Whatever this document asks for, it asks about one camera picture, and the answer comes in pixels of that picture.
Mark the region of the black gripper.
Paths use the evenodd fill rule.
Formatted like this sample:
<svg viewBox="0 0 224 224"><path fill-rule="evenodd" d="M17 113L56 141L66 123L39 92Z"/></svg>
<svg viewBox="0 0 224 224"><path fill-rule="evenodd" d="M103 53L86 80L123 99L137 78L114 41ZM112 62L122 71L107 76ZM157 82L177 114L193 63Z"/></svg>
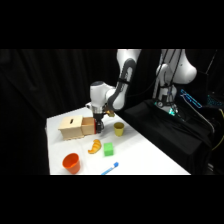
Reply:
<svg viewBox="0 0 224 224"><path fill-rule="evenodd" d="M96 133L102 133L105 129L104 123L102 122L102 119L104 117L104 113L94 113L93 114L93 118L95 119L95 121L97 122L96 124Z"/></svg>

